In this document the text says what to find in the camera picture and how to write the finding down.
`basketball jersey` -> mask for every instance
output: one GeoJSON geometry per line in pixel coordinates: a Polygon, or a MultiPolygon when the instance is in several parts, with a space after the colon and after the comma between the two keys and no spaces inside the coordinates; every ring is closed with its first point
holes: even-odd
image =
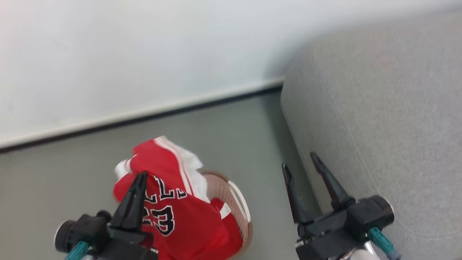
{"type": "Polygon", "coordinates": [[[148,173],[142,230],[153,233],[159,260],[206,260],[210,255],[224,260],[242,244],[235,221],[230,238],[229,218],[225,225],[217,208],[222,205],[208,199],[207,181],[197,172],[201,167],[196,155],[165,137],[138,145],[133,157],[116,167],[120,179],[114,196],[119,202],[135,176],[148,173]]]}

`gray upholstered surface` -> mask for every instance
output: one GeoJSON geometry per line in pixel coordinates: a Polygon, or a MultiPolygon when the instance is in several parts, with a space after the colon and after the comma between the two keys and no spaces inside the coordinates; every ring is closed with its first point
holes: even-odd
{"type": "Polygon", "coordinates": [[[352,195],[390,200],[403,259],[462,257],[462,11],[311,42],[281,99],[324,211],[311,150],[352,195]]]}

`gray floor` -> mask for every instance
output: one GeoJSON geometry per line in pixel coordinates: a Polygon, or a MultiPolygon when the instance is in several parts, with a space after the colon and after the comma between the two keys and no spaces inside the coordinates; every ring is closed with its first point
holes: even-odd
{"type": "Polygon", "coordinates": [[[282,161],[312,210],[319,209],[279,98],[268,94],[0,155],[1,258],[64,259],[54,250],[56,228],[83,213],[113,212],[115,165],[136,144],[166,135],[230,177],[246,197],[254,236],[240,259],[296,260],[282,161]]]}

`white label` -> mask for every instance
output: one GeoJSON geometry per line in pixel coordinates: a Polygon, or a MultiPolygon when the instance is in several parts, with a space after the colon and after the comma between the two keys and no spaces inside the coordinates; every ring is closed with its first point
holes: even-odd
{"type": "Polygon", "coordinates": [[[221,219],[224,219],[226,216],[228,216],[231,213],[231,208],[228,206],[228,204],[223,204],[223,208],[220,210],[220,215],[221,219]]]}

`teal cable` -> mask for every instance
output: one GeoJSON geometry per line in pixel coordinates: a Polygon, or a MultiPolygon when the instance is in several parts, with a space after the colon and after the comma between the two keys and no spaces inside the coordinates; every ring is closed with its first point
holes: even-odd
{"type": "Polygon", "coordinates": [[[378,246],[390,260],[401,260],[401,254],[393,248],[393,244],[378,228],[369,230],[370,240],[378,246]]]}
{"type": "Polygon", "coordinates": [[[88,243],[80,241],[72,248],[71,252],[67,255],[66,260],[82,260],[88,254],[88,243]]]}

